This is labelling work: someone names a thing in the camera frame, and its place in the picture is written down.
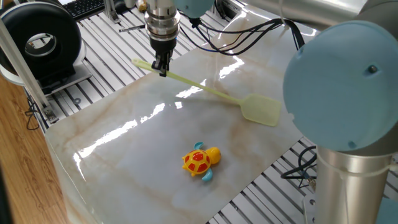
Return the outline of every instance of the yellow turtle head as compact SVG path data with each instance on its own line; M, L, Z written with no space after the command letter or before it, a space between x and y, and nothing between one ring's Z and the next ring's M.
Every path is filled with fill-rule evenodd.
M216 164L221 159L221 152L217 147L207 149L206 153L210 156L211 164Z

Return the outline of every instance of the black cable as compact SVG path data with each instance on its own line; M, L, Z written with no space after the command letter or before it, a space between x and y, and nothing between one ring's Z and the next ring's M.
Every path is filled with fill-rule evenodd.
M29 109L28 109L28 111L25 111L25 116L28 116L29 119L27 120L26 129L28 129L30 131L33 131L33 130L38 129L40 126L37 125L37 127L35 127L35 128L30 128L29 127L30 121L31 121L32 117L34 116L34 113L38 113L38 111L35 110L35 107L34 107L35 106L35 102L32 99L32 96L28 96L27 97L27 104L29 105Z
M209 51L209 52L216 52L215 50L210 50L210 49L206 49L206 48L204 48L204 47L200 47L197 43L195 43L195 42L191 39L191 37L188 36L188 34L184 31L184 29L183 29L182 27L180 27L180 30L185 34L185 36L188 38L188 40L189 40L191 43L193 43L197 48L202 49L202 50L206 50L206 51Z
M297 39L298 46L299 46L299 48L301 48L301 47L305 44L305 42L304 42L303 36L301 35L300 29L299 29L299 28L296 26L296 24L295 24L293 21L291 21L291 20L286 19L286 20L285 20L285 23L286 23L286 25L288 25L288 26L292 29L293 36L295 36L295 38ZM265 22L265 23L256 25L256 26L254 26L254 27L252 27L252 28L248 28L248 29L245 29L245 30L240 30L240 31L225 31L225 30L218 30L218 29L214 29L214 28L212 28L212 27L209 27L209 26L207 26L207 25L204 24L204 23L201 23L200 25L202 25L203 27L209 28L209 30L212 30L212 31L215 31L215 32L220 32L220 33L222 33L222 34L240 34L240 33L242 33L242 32L250 32L250 31L253 31L254 29L256 29L256 28L258 28L258 27L263 27L263 26L266 26L266 25L269 25L269 24L280 24L280 25L282 25L282 24L283 24L283 21L282 21L281 18L271 19L271 20L269 20L269 21L267 21L267 22Z
M311 165L311 166L307 167L307 168L304 170L304 173L302 174L302 176L305 177L305 174L307 173L307 170L308 170L308 169L311 169L312 167L315 167L316 165L317 165L317 164L314 164L314 165ZM299 189L301 189L301 188L303 188L303 187L308 187L308 186L309 186L309 184L304 185L304 186L301 186L301 185L303 184L303 180L304 180L304 179L301 179L300 184L298 185L298 188L299 188Z
M221 17L222 19L224 19L225 21L229 22L229 21L226 19L225 13L221 13L220 9L218 9L218 7L217 7L217 2L216 2L216 1L214 1L214 6L216 7L216 10L217 10L218 14L220 15L220 17Z
M282 178L282 179L304 179L304 177L303 177L303 171L304 171L304 169L307 168L307 167L309 167L309 166L311 166L311 164L314 163L314 162L316 161L317 155L316 155L316 154L313 155L313 157L312 157L309 161L307 161L305 164L303 164L303 165L301 165L302 157L303 157L303 155L304 155L306 152L308 152L308 151L311 150L311 149L315 149L315 148L316 148L316 146L310 146L310 147L307 147L306 149L304 149L304 150L298 155L298 158L299 158L298 167L296 167L296 168L294 168L294 169L292 169L292 170L289 170L289 171L283 173L283 174L280 176L280 178ZM299 172L299 171L302 172L302 175L301 175L301 176L288 176L288 175L290 175L290 174L293 174L293 173Z
M227 55L227 56L237 56L240 55L242 53L245 53L247 50L249 50L254 44L256 44L266 33L268 33L270 30L275 29L275 27L279 25L279 24L273 24L271 26L269 26L264 32L262 32L252 43L250 43L247 47L245 47L243 50L236 52L236 53L227 53L227 51L233 50L236 47L238 47L241 43L243 43L247 38L249 38L250 35L253 34L250 33L248 36L246 36L239 44L235 45L234 47L231 47L230 49L226 49L226 50L220 50L218 47L216 47L209 39L207 39L206 35L197 28L197 31L199 32L199 34L210 44L210 47L212 49L214 49L216 52L221 53L223 55Z

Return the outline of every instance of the metal rod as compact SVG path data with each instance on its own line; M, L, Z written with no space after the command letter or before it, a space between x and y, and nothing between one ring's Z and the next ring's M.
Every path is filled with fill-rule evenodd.
M127 32L127 31L130 31L130 30L143 29L143 28L145 28L145 25L125 28L125 29L119 29L119 32Z

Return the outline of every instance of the silver robot arm segment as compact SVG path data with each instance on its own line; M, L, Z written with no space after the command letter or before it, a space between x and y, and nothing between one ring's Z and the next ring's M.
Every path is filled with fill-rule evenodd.
M180 13L200 17L213 4L212 0L147 0L145 14L146 30L150 37L150 46L156 51L152 68L165 77L173 49L177 44L180 31Z

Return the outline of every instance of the screw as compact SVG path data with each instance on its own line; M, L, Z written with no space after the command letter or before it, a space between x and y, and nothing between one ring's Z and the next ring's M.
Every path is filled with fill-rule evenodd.
M369 66L368 72L370 72L371 74L376 73L377 72L377 67L374 66L374 65Z

